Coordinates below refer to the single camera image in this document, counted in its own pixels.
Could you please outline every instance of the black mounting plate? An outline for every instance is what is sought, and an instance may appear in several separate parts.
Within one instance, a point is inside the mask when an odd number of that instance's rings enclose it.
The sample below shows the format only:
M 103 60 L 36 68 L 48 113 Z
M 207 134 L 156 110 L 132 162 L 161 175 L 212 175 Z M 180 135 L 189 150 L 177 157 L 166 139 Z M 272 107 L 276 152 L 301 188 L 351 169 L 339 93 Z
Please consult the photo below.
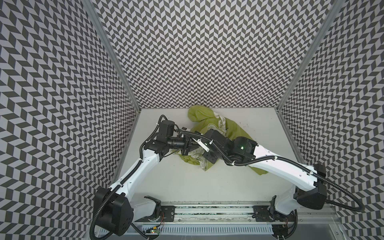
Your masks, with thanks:
M 258 205 L 258 206 L 253 206 L 253 218 L 257 222 L 275 222 L 276 220 L 270 218 L 269 216 L 269 206 L 267 205 Z M 289 222 L 293 222 L 295 220 L 294 215 L 290 214 L 287 216 Z
M 161 206 L 160 214 L 164 213 L 164 222 L 173 222 L 173 219 L 175 217 L 175 206 Z M 148 219 L 148 217 L 143 217 L 136 222 L 152 222 Z

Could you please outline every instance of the red wire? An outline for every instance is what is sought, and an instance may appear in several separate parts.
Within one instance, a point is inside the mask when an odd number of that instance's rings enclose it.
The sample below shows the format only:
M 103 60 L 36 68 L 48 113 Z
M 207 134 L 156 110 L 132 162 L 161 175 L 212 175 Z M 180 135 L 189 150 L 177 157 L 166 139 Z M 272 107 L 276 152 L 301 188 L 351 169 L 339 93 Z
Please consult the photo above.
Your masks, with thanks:
M 161 230 L 160 230 L 160 232 L 162 232 L 163 231 L 163 228 L 164 228 L 164 225 L 165 225 L 165 221 L 163 222 L 163 227 L 161 228 Z

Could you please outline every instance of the green fabric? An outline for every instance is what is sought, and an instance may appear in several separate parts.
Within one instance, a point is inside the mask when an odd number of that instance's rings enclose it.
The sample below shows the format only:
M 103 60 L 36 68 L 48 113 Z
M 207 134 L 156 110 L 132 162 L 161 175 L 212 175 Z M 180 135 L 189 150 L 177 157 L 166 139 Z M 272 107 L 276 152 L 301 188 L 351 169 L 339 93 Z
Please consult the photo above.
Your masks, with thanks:
M 205 106 L 195 105 L 190 107 L 188 110 L 188 118 L 192 122 L 197 122 L 197 125 L 191 129 L 191 132 L 198 131 L 202 134 L 205 134 L 210 124 L 213 124 L 215 125 L 215 127 L 220 128 L 220 118 L 216 118 L 212 109 L 207 108 Z M 228 118 L 225 118 L 225 129 L 225 136 L 230 140 L 234 140 L 237 137 L 246 137 L 252 139 L 248 135 L 248 133 L 246 133 L 237 123 Z M 179 156 L 186 163 L 200 165 L 200 162 L 195 158 L 192 158 L 191 156 L 182 156 L 181 154 L 179 154 Z M 213 166 L 213 164 L 211 162 L 208 162 L 207 169 L 209 169 L 211 166 Z M 258 169 L 255 167 L 250 168 L 259 175 L 268 173 L 265 170 Z

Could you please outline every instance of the black cable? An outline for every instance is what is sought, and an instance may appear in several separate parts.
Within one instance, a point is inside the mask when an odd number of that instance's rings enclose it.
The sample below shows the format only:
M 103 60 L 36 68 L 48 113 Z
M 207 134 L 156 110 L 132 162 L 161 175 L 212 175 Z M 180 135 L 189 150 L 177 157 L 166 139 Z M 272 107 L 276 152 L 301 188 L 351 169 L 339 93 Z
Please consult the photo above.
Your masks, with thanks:
M 96 221 L 99 218 L 101 212 L 103 211 L 105 205 L 107 205 L 110 201 L 110 199 L 114 196 L 114 194 L 117 192 L 117 190 L 120 188 L 120 185 L 117 185 L 111 193 L 104 199 L 104 201 L 100 204 L 99 208 L 97 209 L 96 213 L 93 215 L 92 222 L 91 222 L 91 227 L 89 229 L 89 237 L 91 240 L 105 240 L 109 238 L 113 233 L 109 232 L 105 236 L 102 237 L 96 237 L 95 235 L 95 226 L 96 226 Z
M 296 231 L 297 223 L 298 223 L 298 219 L 297 219 L 297 210 L 294 210 L 294 213 L 295 213 L 295 223 L 293 224 L 293 226 L 291 226 L 291 227 L 293 227 L 293 229 L 288 233 L 287 236 L 282 236 L 281 238 L 280 238 L 280 236 L 278 236 L 278 235 L 277 235 L 277 236 L 272 235 L 275 239 L 277 239 L 277 240 L 284 240 L 284 239 L 287 239 L 287 238 L 289 238 L 290 236 L 292 236 L 293 233 Z
M 156 136 L 156 132 L 159 128 L 159 124 L 161 122 L 161 120 L 165 118 L 165 120 L 167 120 L 167 118 L 164 116 L 164 115 L 161 115 L 160 118 L 159 118 L 159 121 L 157 122 L 157 125 L 156 125 L 156 128 L 155 130 L 149 135 L 149 137 L 146 139 L 146 141 L 141 144 L 140 146 L 140 160 L 138 161 L 138 163 L 136 164 L 136 166 L 132 169 L 132 171 L 125 177 L 123 178 L 123 180 L 121 180 L 121 184 L 125 183 L 135 172 L 136 170 L 140 167 L 141 163 L 142 163 L 142 159 L 143 159 L 143 153 L 142 153 L 142 148 L 144 147 L 145 143 L 147 143 L 147 141 L 153 139 L 155 136 Z M 112 232 L 109 232 L 107 233 L 105 236 L 103 237 L 96 237 L 95 235 L 95 232 L 94 232 L 94 229 L 95 229 L 95 226 L 96 226 L 96 221 L 97 219 L 99 218 L 100 214 L 102 213 L 105 205 L 107 205 L 108 203 L 112 202 L 114 200 L 114 195 L 115 193 L 117 192 L 117 190 L 121 187 L 121 185 L 117 185 L 110 193 L 109 195 L 107 195 L 105 197 L 105 199 L 103 200 L 103 202 L 100 204 L 98 210 L 96 211 L 96 213 L 93 215 L 93 218 L 92 218 L 92 222 L 91 222 L 91 227 L 89 229 L 89 237 L 91 240 L 105 240 L 107 239 L 108 237 L 110 237 L 113 233 Z
M 257 163 L 257 162 L 261 162 L 261 161 L 265 161 L 265 160 L 271 160 L 271 159 L 275 159 L 275 156 L 265 156 L 265 157 L 260 157 L 260 158 L 257 158 L 255 160 L 252 160 L 250 162 L 245 162 L 245 163 L 236 163 L 234 162 L 234 165 L 235 166 L 247 166 L 247 165 L 250 165 L 250 164 L 253 164 L 253 163 Z M 308 168 L 304 167 L 303 165 L 299 164 L 298 162 L 294 162 L 292 160 L 289 160 L 285 157 L 280 157 L 278 156 L 277 157 L 278 160 L 281 160 L 281 161 L 284 161 L 284 162 L 287 162 L 287 163 L 290 163 L 298 168 L 300 168 L 301 170 L 303 170 L 304 172 L 306 173 L 310 173 L 311 170 L 309 170 Z M 355 197 L 351 192 L 349 192 L 348 190 L 346 190 L 345 188 L 339 186 L 338 184 L 336 184 L 335 182 L 332 182 L 331 180 L 328 180 L 327 178 L 317 174 L 317 173 L 312 173 L 313 176 L 317 177 L 318 179 L 320 179 L 321 181 L 324 181 L 326 182 L 327 184 L 335 187 L 336 189 L 338 189 L 340 192 L 343 192 L 344 194 L 346 194 L 347 196 L 349 196 L 350 198 L 352 198 L 352 200 L 354 200 L 357 204 L 358 204 L 358 207 L 352 207 L 352 206 L 348 206 L 346 204 L 342 204 L 342 203 L 339 203 L 339 202 L 335 202 L 333 200 L 329 200 L 329 199 L 326 199 L 325 202 L 328 203 L 328 204 L 332 204 L 332 205 L 335 205 L 335 206 L 338 206 L 338 207 L 342 207 L 342 208 L 345 208 L 345 209 L 348 209 L 348 210 L 351 210 L 351 211 L 356 211 L 356 212 L 363 212 L 365 207 L 363 205 L 363 203 L 361 202 L 360 199 L 358 199 L 357 197 Z
M 151 235 L 151 236 L 147 236 L 147 235 L 145 235 L 143 232 L 141 232 L 137 227 L 136 227 L 136 225 L 134 225 L 133 223 L 131 223 L 131 226 L 142 236 L 142 237 L 144 237 L 145 239 L 149 239 L 149 240 L 154 240 L 154 239 L 156 239 L 156 238 L 158 238 L 158 236 L 160 236 L 160 234 L 159 235 Z
M 123 180 L 121 180 L 121 184 L 125 183 L 136 172 L 136 170 L 140 167 L 141 163 L 142 163 L 142 160 L 140 159 L 138 161 L 138 163 L 136 164 L 136 166 L 132 169 L 132 171 Z M 89 237 L 90 237 L 91 240 L 105 240 L 105 239 L 107 239 L 108 237 L 110 237 L 113 234 L 112 232 L 109 232 L 105 236 L 102 236 L 101 238 L 98 238 L 98 237 L 96 237 L 96 235 L 94 233 L 94 230 L 95 230 L 95 226 L 96 226 L 96 221 L 99 218 L 100 214 L 102 213 L 105 205 L 107 205 L 108 203 L 113 201 L 112 198 L 114 197 L 115 193 L 117 192 L 117 190 L 120 187 L 121 187 L 121 185 L 117 185 L 109 193 L 109 195 L 106 196 L 104 201 L 100 204 L 100 206 L 99 206 L 98 210 L 96 211 L 96 213 L 93 215 L 92 222 L 91 222 L 91 227 L 89 229 Z
M 170 154 L 165 155 L 163 158 L 168 157 L 169 155 L 174 154 L 175 152 L 178 152 L 179 150 L 172 151 Z
M 185 135 L 189 135 L 189 136 L 194 136 L 194 137 L 198 137 L 198 138 L 204 138 L 208 141 L 212 141 L 211 139 L 203 136 L 203 135 L 200 135 L 200 134 L 197 134 L 197 133 L 193 133 L 193 132 L 188 132 L 188 131 L 180 131 L 181 134 L 185 134 Z M 218 150 L 218 152 L 222 155 L 223 157 L 223 160 L 225 161 L 225 163 L 227 165 L 235 165 L 235 166 L 247 166 L 247 165 L 250 165 L 250 164 L 254 164 L 254 163 L 257 163 L 257 162 L 261 162 L 261 161 L 266 161 L 266 160 L 271 160 L 271 159 L 275 159 L 275 156 L 265 156 L 265 157 L 260 157 L 260 158 L 257 158 L 255 160 L 252 160 L 252 161 L 249 161 L 249 162 L 244 162 L 244 163 L 236 163 L 236 161 L 232 161 L 230 158 L 228 158 L 228 156 L 220 149 L 216 146 L 216 144 L 214 143 L 214 141 L 212 141 L 212 145 Z M 277 157 L 278 160 L 281 160 L 281 161 L 284 161 L 284 162 L 287 162 L 287 163 L 290 163 L 298 168 L 300 168 L 301 170 L 303 170 L 304 172 L 306 173 L 310 173 L 311 170 L 309 170 L 308 168 L 304 167 L 303 165 L 299 164 L 298 162 L 294 162 L 292 160 L 289 160 L 285 157 L 280 157 L 278 156 Z M 351 192 L 349 192 L 348 190 L 346 190 L 345 188 L 337 185 L 336 183 L 328 180 L 327 178 L 317 174 L 317 173 L 312 173 L 313 176 L 317 177 L 318 179 L 326 182 L 327 184 L 335 187 L 336 189 L 338 189 L 339 191 L 343 192 L 344 194 L 346 194 L 347 196 L 349 196 L 350 198 L 352 198 L 352 200 L 354 200 L 357 204 L 358 204 L 358 207 L 352 207 L 352 206 L 348 206 L 346 204 L 342 204 L 342 203 L 339 203 L 339 202 L 335 202 L 333 200 L 329 200 L 329 199 L 326 199 L 325 202 L 328 203 L 328 204 L 332 204 L 332 205 L 335 205 L 335 206 L 338 206 L 338 207 L 342 207 L 342 208 L 345 208 L 345 209 L 348 209 L 348 210 L 351 210 L 351 211 L 356 211 L 356 212 L 362 212 L 364 211 L 364 205 L 363 203 L 360 201 L 360 199 L 358 199 L 357 197 L 355 197 Z

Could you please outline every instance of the patterned wall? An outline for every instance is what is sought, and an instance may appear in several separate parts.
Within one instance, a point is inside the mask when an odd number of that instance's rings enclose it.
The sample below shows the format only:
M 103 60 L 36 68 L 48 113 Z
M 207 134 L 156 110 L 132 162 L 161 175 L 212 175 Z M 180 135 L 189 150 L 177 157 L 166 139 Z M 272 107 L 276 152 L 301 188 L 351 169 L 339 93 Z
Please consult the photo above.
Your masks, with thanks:
M 351 239 L 384 239 L 383 20 L 384 1 L 347 0 L 283 108 L 304 159 L 366 205 L 337 209 Z
M 334 0 L 93 0 L 143 108 L 275 107 Z
M 79 0 L 0 7 L 0 239 L 82 237 L 135 112 Z

